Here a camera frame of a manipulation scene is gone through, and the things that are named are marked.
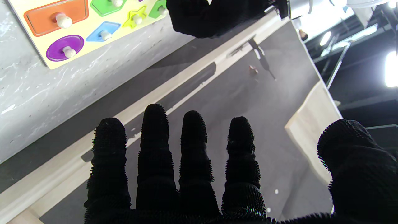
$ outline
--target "wooden plank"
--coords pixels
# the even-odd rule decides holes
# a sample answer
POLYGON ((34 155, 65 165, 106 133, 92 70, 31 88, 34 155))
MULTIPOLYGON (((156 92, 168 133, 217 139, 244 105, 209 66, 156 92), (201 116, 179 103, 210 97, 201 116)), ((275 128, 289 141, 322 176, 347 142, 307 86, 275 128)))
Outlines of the wooden plank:
POLYGON ((13 220, 9 221, 8 224, 43 224, 43 222, 31 211, 25 210, 13 220))
POLYGON ((302 150, 315 173, 328 184, 332 177, 318 159, 318 139, 327 126, 341 118, 324 82, 314 85, 305 101, 285 125, 292 141, 302 150))

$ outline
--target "fuzzy textured glove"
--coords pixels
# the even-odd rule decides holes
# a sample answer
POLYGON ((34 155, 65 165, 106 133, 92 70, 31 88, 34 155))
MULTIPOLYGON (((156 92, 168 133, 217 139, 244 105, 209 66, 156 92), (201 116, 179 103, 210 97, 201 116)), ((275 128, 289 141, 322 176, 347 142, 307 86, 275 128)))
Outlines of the fuzzy textured glove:
POLYGON ((138 157, 136 208, 125 174, 126 134, 116 118, 96 128, 85 224, 329 224, 397 223, 397 162, 356 121, 338 120, 321 135, 318 154, 332 173, 329 186, 335 213, 287 221, 267 217, 260 192, 254 135, 244 117, 231 121, 225 192, 221 212, 211 182, 205 123, 196 111, 185 114, 181 134, 180 189, 174 182, 169 128, 161 105, 144 112, 138 157))

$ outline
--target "black glove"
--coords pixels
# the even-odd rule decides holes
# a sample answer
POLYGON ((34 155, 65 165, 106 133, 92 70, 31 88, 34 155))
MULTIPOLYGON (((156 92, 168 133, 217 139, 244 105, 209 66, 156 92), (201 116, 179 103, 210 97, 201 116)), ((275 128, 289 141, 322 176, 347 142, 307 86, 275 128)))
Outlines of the black glove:
MULTIPOLYGON (((221 214, 210 184, 213 176, 200 114, 190 111, 184 116, 180 191, 174 183, 168 139, 164 109, 149 105, 142 123, 136 208, 131 210, 124 127, 115 118, 101 121, 94 138, 85 223, 277 223, 265 214, 254 135, 246 118, 231 121, 221 214)), ((333 123, 321 136, 318 152, 332 172, 330 191, 336 215, 314 214, 278 223, 396 223, 396 159, 378 147, 359 123, 333 123)))
POLYGON ((237 25, 257 20, 270 7, 267 0, 167 0, 175 31, 197 38, 220 36, 237 25))

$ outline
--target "metal pole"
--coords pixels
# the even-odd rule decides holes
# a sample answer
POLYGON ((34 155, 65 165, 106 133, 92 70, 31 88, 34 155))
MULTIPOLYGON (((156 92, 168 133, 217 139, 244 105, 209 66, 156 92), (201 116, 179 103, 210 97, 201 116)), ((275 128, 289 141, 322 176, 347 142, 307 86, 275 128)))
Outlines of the metal pole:
POLYGON ((339 58, 339 60, 337 61, 336 66, 335 66, 334 69, 333 69, 332 75, 330 76, 329 80, 326 82, 326 86, 328 87, 328 89, 329 89, 330 86, 332 85, 332 82, 333 82, 333 80, 334 80, 334 77, 336 76, 337 71, 339 70, 339 68, 340 68, 340 66, 341 66, 341 63, 343 62, 343 58, 344 58, 345 54, 347 53, 348 48, 351 46, 351 43, 352 43, 351 41, 348 42, 348 45, 344 47, 344 50, 343 50, 343 52, 341 53, 340 58, 339 58))

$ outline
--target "white marble surface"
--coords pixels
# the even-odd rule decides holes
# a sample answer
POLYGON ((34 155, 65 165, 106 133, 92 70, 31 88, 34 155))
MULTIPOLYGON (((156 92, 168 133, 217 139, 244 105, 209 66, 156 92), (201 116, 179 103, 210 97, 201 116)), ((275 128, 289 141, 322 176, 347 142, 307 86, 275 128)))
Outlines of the white marble surface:
POLYGON ((0 3, 0 163, 193 39, 166 17, 50 70, 0 3))

